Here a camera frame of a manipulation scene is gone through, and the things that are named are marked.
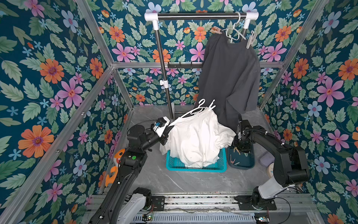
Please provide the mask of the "white garment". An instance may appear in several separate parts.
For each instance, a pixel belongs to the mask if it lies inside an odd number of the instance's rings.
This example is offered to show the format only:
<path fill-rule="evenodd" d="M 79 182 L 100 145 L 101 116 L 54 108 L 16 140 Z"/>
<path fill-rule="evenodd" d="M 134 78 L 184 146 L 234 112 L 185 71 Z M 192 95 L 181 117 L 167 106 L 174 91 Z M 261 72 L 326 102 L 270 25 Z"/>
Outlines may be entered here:
<path fill-rule="evenodd" d="M 179 158 L 188 167 L 203 167 L 216 163 L 222 148 L 231 146 L 236 133 L 218 122 L 213 110 L 207 110 L 190 120 L 177 118 L 161 154 Z"/>

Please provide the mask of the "white plastic hanger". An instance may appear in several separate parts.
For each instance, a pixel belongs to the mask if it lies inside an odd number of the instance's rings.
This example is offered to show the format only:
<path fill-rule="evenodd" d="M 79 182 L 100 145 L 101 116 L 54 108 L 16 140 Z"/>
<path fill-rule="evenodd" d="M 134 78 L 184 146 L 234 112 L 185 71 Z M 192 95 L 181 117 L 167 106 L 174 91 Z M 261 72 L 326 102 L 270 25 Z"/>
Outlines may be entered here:
<path fill-rule="evenodd" d="M 209 109 L 209 107 L 204 106 L 205 102 L 206 102 L 205 99 L 199 100 L 198 105 L 194 109 L 180 116 L 179 119 L 190 120 L 198 117 L 200 113 L 207 111 Z"/>
<path fill-rule="evenodd" d="M 221 31 L 221 34 L 225 34 L 225 36 L 227 37 L 228 43 L 233 43 L 234 41 L 247 40 L 246 36 L 236 28 L 236 25 L 240 23 L 241 18 L 244 17 L 246 13 L 237 12 L 236 14 L 238 15 L 237 22 L 233 23 L 231 27 L 223 29 Z"/>

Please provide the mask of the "dark grey t-shirt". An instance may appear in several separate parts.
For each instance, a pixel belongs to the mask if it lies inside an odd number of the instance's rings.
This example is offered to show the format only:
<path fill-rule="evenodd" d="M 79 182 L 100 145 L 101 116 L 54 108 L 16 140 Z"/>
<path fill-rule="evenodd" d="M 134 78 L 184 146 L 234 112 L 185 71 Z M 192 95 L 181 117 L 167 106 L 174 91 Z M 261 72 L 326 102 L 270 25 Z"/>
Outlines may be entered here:
<path fill-rule="evenodd" d="M 213 34 L 206 45 L 199 78 L 198 100 L 215 103 L 218 122 L 237 131 L 239 116 L 257 108 L 261 67 L 247 41 L 229 43 L 225 34 Z"/>

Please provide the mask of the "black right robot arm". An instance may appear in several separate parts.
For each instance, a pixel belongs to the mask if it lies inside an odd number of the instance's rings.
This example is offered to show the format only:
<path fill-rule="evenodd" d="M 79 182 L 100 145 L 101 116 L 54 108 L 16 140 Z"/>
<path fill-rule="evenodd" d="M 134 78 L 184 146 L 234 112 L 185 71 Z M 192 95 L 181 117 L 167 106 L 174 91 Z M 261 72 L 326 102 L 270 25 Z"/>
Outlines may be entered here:
<path fill-rule="evenodd" d="M 309 180 L 310 173 L 305 151 L 280 141 L 261 126 L 252 126 L 248 120 L 239 118 L 238 133 L 233 146 L 241 153 L 249 153 L 257 143 L 274 157 L 273 176 L 255 187 L 251 203 L 261 208 L 278 194 Z"/>

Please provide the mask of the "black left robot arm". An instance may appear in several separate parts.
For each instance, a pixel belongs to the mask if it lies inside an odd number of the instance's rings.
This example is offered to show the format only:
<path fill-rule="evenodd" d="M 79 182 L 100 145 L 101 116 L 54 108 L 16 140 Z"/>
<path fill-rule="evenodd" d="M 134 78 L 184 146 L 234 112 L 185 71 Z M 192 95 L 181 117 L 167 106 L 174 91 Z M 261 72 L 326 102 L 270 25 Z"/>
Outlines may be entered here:
<path fill-rule="evenodd" d="M 143 209 L 152 209 L 152 193 L 137 188 L 127 201 L 128 192 L 148 158 L 147 153 L 157 143 L 165 145 L 171 121 L 167 117 L 152 121 L 149 128 L 141 123 L 127 131 L 128 147 L 116 166 L 114 181 L 104 201 L 89 220 L 90 224 L 129 224 Z"/>

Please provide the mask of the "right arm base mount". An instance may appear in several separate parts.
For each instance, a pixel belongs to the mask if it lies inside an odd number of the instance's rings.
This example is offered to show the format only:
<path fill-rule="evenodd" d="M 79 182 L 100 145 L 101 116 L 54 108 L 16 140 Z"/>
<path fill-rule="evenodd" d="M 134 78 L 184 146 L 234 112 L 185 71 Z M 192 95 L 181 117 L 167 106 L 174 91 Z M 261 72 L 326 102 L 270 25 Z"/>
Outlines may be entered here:
<path fill-rule="evenodd" d="M 274 199 L 262 199 L 259 195 L 254 196 L 235 196 L 234 200 L 238 202 L 241 211 L 276 211 L 277 206 Z"/>

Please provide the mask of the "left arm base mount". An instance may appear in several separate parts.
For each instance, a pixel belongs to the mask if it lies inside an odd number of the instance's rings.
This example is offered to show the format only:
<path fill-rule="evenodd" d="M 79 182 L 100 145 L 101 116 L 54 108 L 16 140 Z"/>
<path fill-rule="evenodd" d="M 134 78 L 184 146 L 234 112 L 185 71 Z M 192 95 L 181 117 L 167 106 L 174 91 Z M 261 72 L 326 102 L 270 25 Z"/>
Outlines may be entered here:
<path fill-rule="evenodd" d="M 166 197 L 164 196 L 145 196 L 143 194 L 133 194 L 126 206 L 130 209 L 139 211 L 164 211 Z"/>

